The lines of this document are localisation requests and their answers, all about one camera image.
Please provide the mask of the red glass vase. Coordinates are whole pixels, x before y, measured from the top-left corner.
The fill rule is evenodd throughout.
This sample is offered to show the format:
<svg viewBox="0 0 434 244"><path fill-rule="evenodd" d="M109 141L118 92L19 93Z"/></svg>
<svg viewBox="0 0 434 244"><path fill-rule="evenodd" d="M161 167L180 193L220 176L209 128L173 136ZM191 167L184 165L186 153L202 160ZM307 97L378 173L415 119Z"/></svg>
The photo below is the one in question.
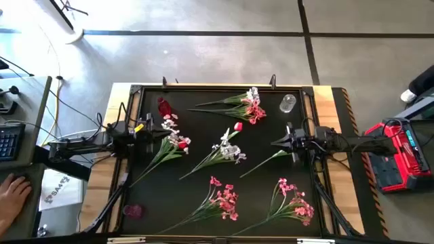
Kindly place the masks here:
<svg viewBox="0 0 434 244"><path fill-rule="evenodd" d="M168 103L167 100L165 100L164 98L160 97L157 99L157 108L159 111L159 114L163 117L171 117L172 115L172 107L170 106L170 104Z"/></svg>

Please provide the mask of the black desk microphone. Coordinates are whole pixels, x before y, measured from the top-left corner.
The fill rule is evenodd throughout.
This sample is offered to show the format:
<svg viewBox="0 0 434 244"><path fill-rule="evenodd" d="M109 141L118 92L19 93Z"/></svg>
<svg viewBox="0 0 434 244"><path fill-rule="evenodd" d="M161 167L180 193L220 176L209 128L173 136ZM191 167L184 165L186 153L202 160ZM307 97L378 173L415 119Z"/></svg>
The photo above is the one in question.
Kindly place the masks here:
<svg viewBox="0 0 434 244"><path fill-rule="evenodd" d="M18 95L20 93L20 90L15 85L12 85L8 90L0 89L0 96L3 96L8 93L11 93L13 95Z"/></svg>

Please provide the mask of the grey metal cart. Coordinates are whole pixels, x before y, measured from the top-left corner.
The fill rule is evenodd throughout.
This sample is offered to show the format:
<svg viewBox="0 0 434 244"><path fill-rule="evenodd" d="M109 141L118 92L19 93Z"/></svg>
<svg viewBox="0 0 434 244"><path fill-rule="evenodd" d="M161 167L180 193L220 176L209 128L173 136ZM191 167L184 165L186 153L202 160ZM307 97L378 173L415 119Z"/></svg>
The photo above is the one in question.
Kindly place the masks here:
<svg viewBox="0 0 434 244"><path fill-rule="evenodd" d="M414 117L433 107L434 87L419 96L411 106L395 115L395 118L413 119Z"/></svg>

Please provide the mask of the black tripod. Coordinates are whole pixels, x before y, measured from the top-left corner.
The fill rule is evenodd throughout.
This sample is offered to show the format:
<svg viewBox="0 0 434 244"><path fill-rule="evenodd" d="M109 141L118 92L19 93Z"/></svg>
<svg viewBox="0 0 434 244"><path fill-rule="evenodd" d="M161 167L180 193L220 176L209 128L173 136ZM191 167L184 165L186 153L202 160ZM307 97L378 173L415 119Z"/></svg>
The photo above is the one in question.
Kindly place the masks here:
<svg viewBox="0 0 434 244"><path fill-rule="evenodd" d="M62 7L61 7L62 11L64 11L64 10L66 10L67 12L73 11L73 12L78 12L80 14L84 14L86 16L89 15L87 12L85 12L83 10L72 7L69 0L60 0L60 3L62 4Z"/></svg>

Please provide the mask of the black table mat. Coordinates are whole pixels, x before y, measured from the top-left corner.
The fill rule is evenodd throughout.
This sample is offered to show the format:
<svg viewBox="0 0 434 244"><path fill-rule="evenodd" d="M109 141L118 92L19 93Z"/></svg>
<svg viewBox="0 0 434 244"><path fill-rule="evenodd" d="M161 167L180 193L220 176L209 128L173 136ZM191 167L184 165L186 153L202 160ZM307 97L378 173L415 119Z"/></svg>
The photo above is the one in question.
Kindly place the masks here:
<svg viewBox="0 0 434 244"><path fill-rule="evenodd" d="M280 157L273 142L285 134L287 123L300 127L305 116L304 103L284 113L280 103L285 96L281 90L262 90L260 106L266 115L256 124L243 123L242 130L231 138L245 159L218 158L216 164L200 167L212 147L226 132L232 132L236 119L219 115L224 108L222 99L236 96L237 90L148 89L142 102L146 112L157 115L159 98L167 100L177 114L180 133L191 139L189 153L161 163L148 175L142 175L151 158L139 156L131 168L133 186L128 190L127 205L139 205L141 218L124 218L123 233L128 235L175 236L245 236L245 237L317 237L319 221L313 218L305 226L289 218L267 219L270 209L277 209L282 200L290 200L292 193L273 197L273 188L280 178L295 184L305 192L308 203L315 202L311 173L307 163L294 163L291 156ZM215 216L206 220L185 223L210 192L211 177L223 185L231 184L238 195L237 219Z"/></svg>

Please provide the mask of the white-based floor stand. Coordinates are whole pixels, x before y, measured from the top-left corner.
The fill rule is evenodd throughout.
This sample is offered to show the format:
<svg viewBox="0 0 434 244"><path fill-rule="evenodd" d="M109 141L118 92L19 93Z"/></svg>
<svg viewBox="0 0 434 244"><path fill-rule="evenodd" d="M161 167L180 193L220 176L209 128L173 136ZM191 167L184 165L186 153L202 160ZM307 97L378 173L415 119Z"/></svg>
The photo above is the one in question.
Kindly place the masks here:
<svg viewBox="0 0 434 244"><path fill-rule="evenodd" d="M73 11L62 11L60 0L49 1L53 8L52 18L55 22L54 28L59 39L66 44L72 44L80 40L83 36L83 29L74 24L72 18L67 16L67 14L71 14Z"/></svg>

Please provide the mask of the clear glass vase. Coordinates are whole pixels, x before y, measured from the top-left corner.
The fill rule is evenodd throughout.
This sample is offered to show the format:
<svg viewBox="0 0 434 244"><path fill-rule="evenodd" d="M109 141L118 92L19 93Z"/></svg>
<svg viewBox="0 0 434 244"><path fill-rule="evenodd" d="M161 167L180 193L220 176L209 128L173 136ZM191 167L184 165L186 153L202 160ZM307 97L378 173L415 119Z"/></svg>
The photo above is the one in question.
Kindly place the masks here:
<svg viewBox="0 0 434 244"><path fill-rule="evenodd" d="M294 108L295 104L297 102L297 99L292 94L286 94L279 105L279 109L283 113L290 113L292 109Z"/></svg>

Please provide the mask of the purple glass vase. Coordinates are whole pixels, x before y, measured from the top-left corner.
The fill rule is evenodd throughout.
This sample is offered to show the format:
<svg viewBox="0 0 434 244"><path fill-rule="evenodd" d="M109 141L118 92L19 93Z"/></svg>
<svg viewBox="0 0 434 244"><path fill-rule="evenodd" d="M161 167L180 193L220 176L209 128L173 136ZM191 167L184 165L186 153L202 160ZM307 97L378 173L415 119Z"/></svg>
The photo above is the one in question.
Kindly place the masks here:
<svg viewBox="0 0 434 244"><path fill-rule="evenodd" d="M144 208L140 205L126 205L123 214L131 219L140 219L144 214Z"/></svg>

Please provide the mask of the white printed paper sheet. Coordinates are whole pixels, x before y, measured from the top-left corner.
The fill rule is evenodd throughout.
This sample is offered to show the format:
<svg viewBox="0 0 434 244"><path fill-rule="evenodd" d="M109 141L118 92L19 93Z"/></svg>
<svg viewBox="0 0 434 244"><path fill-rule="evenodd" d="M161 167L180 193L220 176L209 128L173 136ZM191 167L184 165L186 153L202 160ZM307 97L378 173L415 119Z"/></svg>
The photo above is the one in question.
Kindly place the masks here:
<svg viewBox="0 0 434 244"><path fill-rule="evenodd" d="M83 181L56 170L46 169L41 183L39 210L48 210L83 201Z"/></svg>

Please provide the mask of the black computer keyboard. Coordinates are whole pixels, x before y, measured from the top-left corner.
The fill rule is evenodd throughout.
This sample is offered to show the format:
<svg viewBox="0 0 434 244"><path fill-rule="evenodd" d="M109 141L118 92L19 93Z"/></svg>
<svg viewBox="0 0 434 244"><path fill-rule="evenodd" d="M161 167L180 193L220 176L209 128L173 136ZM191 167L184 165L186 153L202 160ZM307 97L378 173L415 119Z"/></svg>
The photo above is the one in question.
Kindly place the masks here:
<svg viewBox="0 0 434 244"><path fill-rule="evenodd" d="M18 157L25 124L0 124L0 162L14 161Z"/></svg>

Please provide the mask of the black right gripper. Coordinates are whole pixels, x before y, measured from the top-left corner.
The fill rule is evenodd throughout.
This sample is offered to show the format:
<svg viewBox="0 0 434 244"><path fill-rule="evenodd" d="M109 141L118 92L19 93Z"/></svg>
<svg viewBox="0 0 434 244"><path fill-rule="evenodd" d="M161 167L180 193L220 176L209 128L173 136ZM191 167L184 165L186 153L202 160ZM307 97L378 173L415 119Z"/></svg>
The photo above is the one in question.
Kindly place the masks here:
<svg viewBox="0 0 434 244"><path fill-rule="evenodd" d="M313 139L303 129L295 129L291 122L287 122L286 129L288 134L272 142L272 146L283 151L289 150L293 162L299 162L304 152L314 149Z"/></svg>

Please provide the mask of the red artificial tulip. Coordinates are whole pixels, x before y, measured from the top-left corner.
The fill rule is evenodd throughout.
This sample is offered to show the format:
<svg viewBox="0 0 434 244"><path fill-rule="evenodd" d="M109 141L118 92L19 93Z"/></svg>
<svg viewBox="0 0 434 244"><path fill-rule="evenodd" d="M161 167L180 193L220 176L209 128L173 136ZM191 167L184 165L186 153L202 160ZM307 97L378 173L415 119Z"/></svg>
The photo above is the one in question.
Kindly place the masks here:
<svg viewBox="0 0 434 244"><path fill-rule="evenodd" d="M223 136L220 138L220 146L226 146L229 144L229 140L236 136L239 132L241 132L243 129L243 123L236 122L236 124L233 126L233 131L231 131L229 128L226 130L226 132L223 134Z"/></svg>
<svg viewBox="0 0 434 244"><path fill-rule="evenodd" d="M249 171L245 172L244 174L242 174L240 176L240 178L243 178L244 176L247 176L248 174L252 173L253 171L255 171L256 169L258 169L259 167L261 167L262 165L264 165L265 163L268 163L270 160L275 159L277 157L282 157L282 156L288 156L289 153L285 152L283 150L279 150L278 152L276 152L274 155L268 157L267 159L265 159L264 161L262 161L261 163L257 164L255 167L251 168Z"/></svg>
<svg viewBox="0 0 434 244"><path fill-rule="evenodd" d="M161 163L189 154L189 143L186 140L176 143L169 141L166 144L166 150L163 152L162 159L160 160Z"/></svg>

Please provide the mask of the person's hand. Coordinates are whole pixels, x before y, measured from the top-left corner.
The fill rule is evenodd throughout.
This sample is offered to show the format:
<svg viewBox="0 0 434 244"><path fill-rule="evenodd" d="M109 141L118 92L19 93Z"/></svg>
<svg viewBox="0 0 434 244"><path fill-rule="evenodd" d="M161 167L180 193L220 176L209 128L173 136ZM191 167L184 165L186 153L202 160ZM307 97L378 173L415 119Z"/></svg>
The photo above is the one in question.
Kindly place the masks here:
<svg viewBox="0 0 434 244"><path fill-rule="evenodd" d="M0 184L0 237L8 230L22 211L32 186L24 176L10 174Z"/></svg>

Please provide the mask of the black hazard-striped floor mat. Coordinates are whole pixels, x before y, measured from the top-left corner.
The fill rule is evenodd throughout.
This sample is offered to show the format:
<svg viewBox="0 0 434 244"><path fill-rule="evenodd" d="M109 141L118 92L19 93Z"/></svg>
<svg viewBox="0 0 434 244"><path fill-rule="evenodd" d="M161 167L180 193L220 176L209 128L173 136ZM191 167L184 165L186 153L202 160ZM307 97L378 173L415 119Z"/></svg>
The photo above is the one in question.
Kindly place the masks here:
<svg viewBox="0 0 434 244"><path fill-rule="evenodd" d="M341 133L348 137L357 136L359 130L346 89L333 87L332 93ZM366 155L362 152L351 153L349 166L365 235L374 239L388 239L389 232Z"/></svg>

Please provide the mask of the grey desk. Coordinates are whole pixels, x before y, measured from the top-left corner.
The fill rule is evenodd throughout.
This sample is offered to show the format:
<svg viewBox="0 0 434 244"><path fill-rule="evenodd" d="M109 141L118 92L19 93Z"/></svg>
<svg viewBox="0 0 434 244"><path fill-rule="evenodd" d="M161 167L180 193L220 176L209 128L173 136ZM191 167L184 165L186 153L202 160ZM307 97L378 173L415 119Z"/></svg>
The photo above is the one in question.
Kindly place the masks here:
<svg viewBox="0 0 434 244"><path fill-rule="evenodd" d="M12 161L0 161L0 182L9 174L25 176L31 183L32 191L26 198L25 204L18 217L13 221L0 241L31 238L39 221L39 197L41 194L41 181L45 167L42 163L33 161L37 146L39 128L47 104L51 77L25 77L0 79L0 88L7 90L16 86L19 94L5 94L0 96L0 103L7 108L13 103L16 110L11 115L0 115L0 124L23 121L24 135L20 141L18 156Z"/></svg>

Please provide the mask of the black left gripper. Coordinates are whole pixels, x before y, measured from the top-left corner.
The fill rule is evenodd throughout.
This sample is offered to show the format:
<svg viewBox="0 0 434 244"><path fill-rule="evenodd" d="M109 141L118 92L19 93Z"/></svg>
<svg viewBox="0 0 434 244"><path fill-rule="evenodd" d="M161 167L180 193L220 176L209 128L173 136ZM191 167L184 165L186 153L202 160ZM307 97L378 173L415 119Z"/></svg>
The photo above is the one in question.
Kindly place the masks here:
<svg viewBox="0 0 434 244"><path fill-rule="evenodd" d="M136 146L144 148L145 153L153 153L154 138L164 138L171 134L171 129L154 127L154 119L151 113L146 114L144 121L139 121L137 126L143 124L144 127L134 132Z"/></svg>

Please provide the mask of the pink artificial flower bunch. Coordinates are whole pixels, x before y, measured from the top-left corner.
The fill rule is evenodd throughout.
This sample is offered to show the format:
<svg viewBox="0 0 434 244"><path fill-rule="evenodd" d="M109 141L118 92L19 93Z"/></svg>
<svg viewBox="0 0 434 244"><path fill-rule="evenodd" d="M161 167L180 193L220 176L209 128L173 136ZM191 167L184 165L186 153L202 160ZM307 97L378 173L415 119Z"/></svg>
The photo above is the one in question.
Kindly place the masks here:
<svg viewBox="0 0 434 244"><path fill-rule="evenodd" d="M232 184L223 184L214 176L210 176L208 193L202 203L179 223L159 231L159 234L184 226L189 223L219 217L223 220L237 221L239 214L236 210L239 195Z"/></svg>
<svg viewBox="0 0 434 244"><path fill-rule="evenodd" d="M286 178L276 183L265 219L248 226L233 236L280 218L298 220L308 226L315 214L315 208L304 199L305 192L299 191L295 184L288 184Z"/></svg>
<svg viewBox="0 0 434 244"><path fill-rule="evenodd" d="M224 115L228 117L233 117L236 119L241 119L243 121L248 121L250 124L254 125L261 118L266 117L266 112L262 109L257 103L247 103L240 104L233 108L226 109L197 109L190 108L190 111L194 112L204 112L204 113L213 113L218 115Z"/></svg>

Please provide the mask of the person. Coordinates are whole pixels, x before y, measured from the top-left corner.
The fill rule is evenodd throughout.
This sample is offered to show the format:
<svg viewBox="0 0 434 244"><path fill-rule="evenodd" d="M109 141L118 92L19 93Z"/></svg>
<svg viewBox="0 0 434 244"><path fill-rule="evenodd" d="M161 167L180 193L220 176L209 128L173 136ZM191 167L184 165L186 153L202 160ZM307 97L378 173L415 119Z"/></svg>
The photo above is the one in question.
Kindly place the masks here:
<svg viewBox="0 0 434 244"><path fill-rule="evenodd" d="M434 64L409 83L407 90L400 95L400 99L407 104L411 103L432 87L434 87Z"/></svg>

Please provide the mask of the white artificial flower bunch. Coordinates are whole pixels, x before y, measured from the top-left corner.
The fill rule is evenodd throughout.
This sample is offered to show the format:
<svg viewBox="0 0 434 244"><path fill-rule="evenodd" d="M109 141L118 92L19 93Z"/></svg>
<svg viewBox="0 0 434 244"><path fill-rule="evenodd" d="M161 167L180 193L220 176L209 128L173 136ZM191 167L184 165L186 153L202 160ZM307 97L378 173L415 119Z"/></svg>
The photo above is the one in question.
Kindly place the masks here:
<svg viewBox="0 0 434 244"><path fill-rule="evenodd" d="M230 132L230 129L228 128L224 135L220 138L220 143L214 144L212 146L211 153L202 159L196 166L194 166L189 173L180 177L180 180L190 176L204 167L209 167L219 163L239 164L246 160L247 155L241 151L240 147L230 143L230 139L235 137L240 132L240 130L236 129Z"/></svg>
<svg viewBox="0 0 434 244"><path fill-rule="evenodd" d="M178 126L176 123L178 116L173 113L166 114L163 116L163 120L164 122L161 124L162 128L169 131L170 134L162 139L158 153L153 157L152 161L138 178L129 185L130 188L139 183L139 181L163 162L182 157L189 153L191 139L186 136L181 136L180 130L176 129Z"/></svg>
<svg viewBox="0 0 434 244"><path fill-rule="evenodd" d="M243 105L243 104L253 104L253 103L260 104L260 95L258 92L257 87L251 87L249 90L247 90L245 93L232 96L229 98L225 98L222 100L212 101L212 102L205 102L202 104L196 104L196 106L205 106L205 105L211 105L211 104L232 104L232 105Z"/></svg>

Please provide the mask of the red and black tool case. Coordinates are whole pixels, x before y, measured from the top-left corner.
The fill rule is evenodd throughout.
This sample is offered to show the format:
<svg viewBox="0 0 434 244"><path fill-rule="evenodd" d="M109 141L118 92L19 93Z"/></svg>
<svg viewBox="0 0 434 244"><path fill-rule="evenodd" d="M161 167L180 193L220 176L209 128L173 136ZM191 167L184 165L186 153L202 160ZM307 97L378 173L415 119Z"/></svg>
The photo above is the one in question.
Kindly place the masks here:
<svg viewBox="0 0 434 244"><path fill-rule="evenodd" d="M368 154L381 192L427 188L434 180L434 119L385 119L364 134L388 137L397 151L387 156Z"/></svg>

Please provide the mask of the black desk stand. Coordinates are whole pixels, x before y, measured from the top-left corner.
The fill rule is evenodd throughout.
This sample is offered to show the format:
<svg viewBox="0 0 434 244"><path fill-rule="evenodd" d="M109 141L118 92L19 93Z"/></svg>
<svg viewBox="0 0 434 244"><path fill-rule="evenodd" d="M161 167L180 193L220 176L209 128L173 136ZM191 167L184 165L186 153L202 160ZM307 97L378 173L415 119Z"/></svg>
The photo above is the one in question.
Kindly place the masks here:
<svg viewBox="0 0 434 244"><path fill-rule="evenodd" d="M18 103L13 101L9 106L4 105L0 102L0 115L12 115L15 113L18 107Z"/></svg>

